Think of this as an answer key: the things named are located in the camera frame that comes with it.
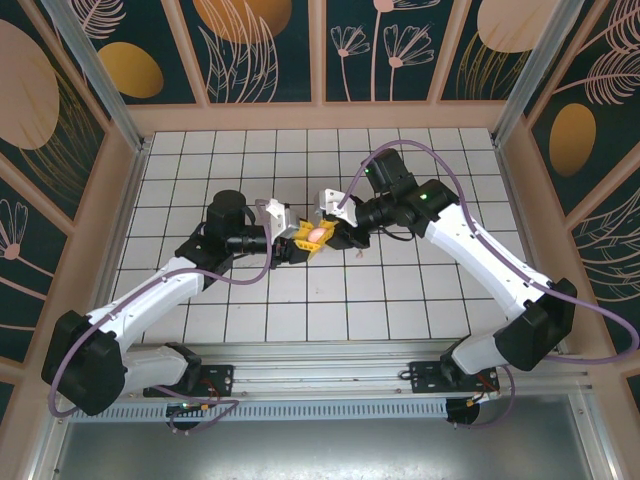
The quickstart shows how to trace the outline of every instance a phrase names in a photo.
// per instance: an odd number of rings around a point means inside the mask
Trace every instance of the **robotic arm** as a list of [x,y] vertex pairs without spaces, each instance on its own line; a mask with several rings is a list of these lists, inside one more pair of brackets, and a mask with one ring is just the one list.
[[[458,197],[438,180],[419,186],[395,150],[382,152],[365,173],[378,194],[366,202],[351,197],[339,208],[344,193],[330,189],[318,193],[316,211],[322,216],[321,236],[315,235],[313,241],[309,234],[314,226],[298,218],[288,205],[269,201],[266,211],[271,238],[266,238],[263,227],[255,225],[255,217],[241,193],[219,192],[207,209],[206,222],[152,278],[85,316],[71,311],[58,320],[43,366],[43,380],[51,384],[77,339],[105,315],[111,315],[111,321],[102,325],[73,356],[62,374],[60,393],[85,413],[95,415],[120,395],[145,387],[172,385],[190,391],[201,378],[201,360],[184,346],[172,343],[155,350],[127,352],[155,321],[215,281],[202,273],[169,273],[199,269],[224,275],[235,255],[265,254],[267,249],[271,249],[271,268],[281,263],[305,262],[325,244],[334,249],[368,248],[370,234],[391,225],[407,227],[443,248],[487,288],[508,320],[503,327],[461,339],[442,355],[441,372],[452,385],[498,365],[531,370],[569,334],[573,305],[523,283],[478,241],[474,232],[481,233],[530,278],[575,297],[570,282],[562,279],[551,283],[515,258],[480,225],[475,223],[470,228]],[[150,287],[158,278],[162,282]],[[130,303],[117,311],[126,300]]]

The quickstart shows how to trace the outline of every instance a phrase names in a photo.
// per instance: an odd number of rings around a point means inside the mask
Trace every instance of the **enclosure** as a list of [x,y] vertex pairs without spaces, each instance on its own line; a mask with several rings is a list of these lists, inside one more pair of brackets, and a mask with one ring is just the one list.
[[[519,261],[638,330],[639,31],[638,0],[3,2],[3,478],[636,478],[640,354],[592,310],[557,353],[622,359],[542,361],[513,389],[498,369],[480,420],[515,395],[500,425],[454,430],[450,395],[412,392],[411,362],[506,320],[397,226],[216,282],[146,329],[135,351],[178,342],[233,366],[240,404],[206,433],[174,437],[176,402],[139,391],[56,419],[40,374],[61,315],[154,275],[217,192],[311,220],[320,190],[346,191],[395,140],[440,155]],[[393,148],[418,184],[455,190],[427,153]],[[354,194],[374,197],[367,178]]]

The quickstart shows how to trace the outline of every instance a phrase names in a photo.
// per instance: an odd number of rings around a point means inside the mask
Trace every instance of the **white tile floor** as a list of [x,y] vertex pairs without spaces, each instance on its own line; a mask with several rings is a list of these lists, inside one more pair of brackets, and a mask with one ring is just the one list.
[[[162,132],[151,149],[114,295],[166,263],[216,192],[239,189],[249,202],[275,196],[307,216],[318,190],[344,191],[371,149],[398,138],[433,146],[460,175],[476,218],[524,258],[484,129]],[[401,151],[419,182],[441,178],[426,154]],[[363,178],[356,194],[367,199],[372,193]],[[251,278],[261,262],[242,259],[231,275]],[[270,271],[249,287],[217,282],[154,324],[143,342],[457,338],[502,322],[496,302],[448,254],[425,240],[373,234],[361,254],[326,248],[310,264]]]

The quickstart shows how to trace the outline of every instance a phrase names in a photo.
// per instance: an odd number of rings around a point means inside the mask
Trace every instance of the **yellow circle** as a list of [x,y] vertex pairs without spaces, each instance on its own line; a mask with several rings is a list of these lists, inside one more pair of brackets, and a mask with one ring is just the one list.
[[478,11],[480,40],[496,52],[532,50],[557,3],[558,0],[483,0]]
[[570,103],[556,116],[551,127],[549,156],[558,174],[570,177],[580,171],[596,141],[596,119],[591,110]]
[[102,47],[98,55],[119,92],[130,97],[149,98],[162,91],[162,70],[140,47],[114,42]]
[[58,124],[56,72],[29,35],[0,20],[0,138],[34,150],[49,141]]
[[262,40],[262,34],[252,28],[245,2],[256,22],[260,18],[265,21],[272,36],[287,27],[291,0],[193,0],[193,5],[202,21],[217,36],[233,43],[257,43]]

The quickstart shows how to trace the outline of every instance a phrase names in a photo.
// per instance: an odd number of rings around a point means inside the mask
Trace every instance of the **black cable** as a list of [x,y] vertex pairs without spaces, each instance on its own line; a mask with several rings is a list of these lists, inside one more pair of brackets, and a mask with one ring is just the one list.
[[380,227],[380,231],[382,233],[384,233],[386,236],[391,237],[394,240],[398,240],[399,242],[411,242],[414,238],[416,238],[416,234],[414,232],[410,232],[411,233],[411,237],[410,238],[406,238],[406,237],[399,237],[397,235],[394,235],[393,233],[391,233],[390,231],[388,231],[384,227]]

